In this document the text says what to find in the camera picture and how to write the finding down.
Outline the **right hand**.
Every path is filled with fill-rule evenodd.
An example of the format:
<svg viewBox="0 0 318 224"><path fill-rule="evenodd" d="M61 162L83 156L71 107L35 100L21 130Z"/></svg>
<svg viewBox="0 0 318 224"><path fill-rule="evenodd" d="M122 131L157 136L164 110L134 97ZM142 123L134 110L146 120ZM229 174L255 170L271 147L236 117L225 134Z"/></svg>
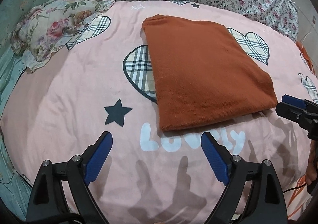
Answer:
<svg viewBox="0 0 318 224"><path fill-rule="evenodd" d="M310 143L310 152L308 157L308 165L306 169L306 183L310 185L313 181L317 178L317 164L315 164L315 157L316 157L316 141L311 141Z"/></svg>

